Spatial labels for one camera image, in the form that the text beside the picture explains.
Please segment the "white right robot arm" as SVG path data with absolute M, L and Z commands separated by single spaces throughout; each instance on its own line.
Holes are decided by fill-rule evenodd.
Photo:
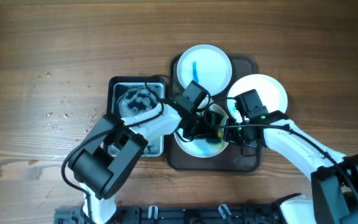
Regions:
M 279 204 L 285 223 L 358 223 L 358 154 L 326 147 L 281 111 L 243 123 L 229 119 L 224 129 L 232 142 L 257 141 L 281 154 L 311 182 L 311 197 L 295 195 Z

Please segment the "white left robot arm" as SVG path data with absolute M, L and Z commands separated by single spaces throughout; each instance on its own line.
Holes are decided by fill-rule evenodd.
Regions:
M 124 185 L 149 142 L 182 129 L 189 140 L 216 139 L 218 130 L 177 103 L 159 103 L 133 117 L 104 115 L 65 158 L 62 178 L 85 195 L 90 223 L 106 223 L 116 212 L 114 196 Z

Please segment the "green yellow sponge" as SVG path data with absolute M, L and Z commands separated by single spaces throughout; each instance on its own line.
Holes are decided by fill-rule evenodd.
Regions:
M 213 126 L 221 126 L 225 116 L 215 111 L 209 111 L 206 114 L 206 120 Z M 223 144 L 222 129 L 212 128 L 206 142 L 214 147 L 220 147 Z

